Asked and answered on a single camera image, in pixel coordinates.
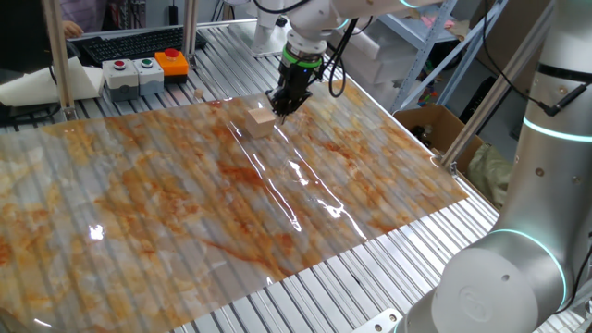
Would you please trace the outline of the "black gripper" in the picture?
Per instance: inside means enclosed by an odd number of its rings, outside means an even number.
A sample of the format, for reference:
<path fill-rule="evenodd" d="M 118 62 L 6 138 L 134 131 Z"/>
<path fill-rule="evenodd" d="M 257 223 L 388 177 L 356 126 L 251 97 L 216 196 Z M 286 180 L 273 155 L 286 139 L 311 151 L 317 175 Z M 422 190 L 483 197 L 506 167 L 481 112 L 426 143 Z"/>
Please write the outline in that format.
<path fill-rule="evenodd" d="M 319 67 L 307 68 L 297 64 L 279 65 L 278 91 L 269 92 L 267 97 L 280 123 L 296 112 L 312 95 L 308 90 L 311 79 L 315 79 Z"/>

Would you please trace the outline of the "bare bystander hand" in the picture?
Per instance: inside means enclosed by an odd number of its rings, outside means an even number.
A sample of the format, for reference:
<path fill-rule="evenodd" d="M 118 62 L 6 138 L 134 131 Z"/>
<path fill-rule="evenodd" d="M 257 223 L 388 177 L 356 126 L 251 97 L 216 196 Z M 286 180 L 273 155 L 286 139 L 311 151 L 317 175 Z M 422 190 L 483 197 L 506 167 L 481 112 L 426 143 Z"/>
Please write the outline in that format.
<path fill-rule="evenodd" d="M 63 20 L 62 26 L 66 39 L 80 38 L 84 33 L 84 30 L 78 24 L 70 20 Z"/>

